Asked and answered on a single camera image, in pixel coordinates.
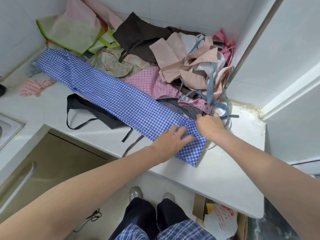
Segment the dark pants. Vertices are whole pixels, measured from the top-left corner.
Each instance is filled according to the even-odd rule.
[[[156,210],[152,204],[141,198],[134,198],[125,210],[124,217],[109,240],[114,240],[131,223],[146,232],[150,240],[168,227],[189,220],[184,211],[169,199],[162,200]]]

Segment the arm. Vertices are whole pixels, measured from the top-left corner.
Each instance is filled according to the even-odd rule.
[[[217,113],[197,117],[199,132],[226,151],[303,239],[320,236],[320,182],[224,129]]]
[[[120,187],[167,161],[187,143],[185,127],[173,126],[151,146],[82,173],[51,188],[0,225],[0,239],[62,240]]]

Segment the cardboard box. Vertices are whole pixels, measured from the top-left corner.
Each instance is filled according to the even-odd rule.
[[[200,194],[195,194],[192,214],[198,218],[196,222],[204,228],[205,226],[203,224],[203,220],[206,217],[206,214],[208,214],[208,210],[206,207],[207,203],[215,202]],[[238,213],[237,224],[238,229],[234,236],[234,240],[246,240],[248,233],[248,217],[244,214]]]

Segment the cabinet handle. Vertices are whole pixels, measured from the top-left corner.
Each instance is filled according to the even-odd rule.
[[[10,197],[7,199],[7,201],[2,205],[0,208],[0,214],[4,212],[4,210],[7,208],[7,206],[10,204],[10,202],[14,199],[14,197],[17,195],[17,193],[21,190],[21,188],[25,185],[25,183],[30,179],[30,177],[33,175],[36,169],[36,163],[33,161],[31,162],[32,168],[30,172],[24,177],[24,179],[21,181],[21,183],[16,187],[16,189],[13,191],[13,193],[10,195]]]

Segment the forearm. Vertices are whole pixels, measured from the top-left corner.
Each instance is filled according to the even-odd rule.
[[[120,187],[155,166],[157,157],[145,147],[60,183],[3,222],[0,239],[65,238]]]
[[[320,233],[320,182],[229,131],[212,138],[248,175],[302,239]]]

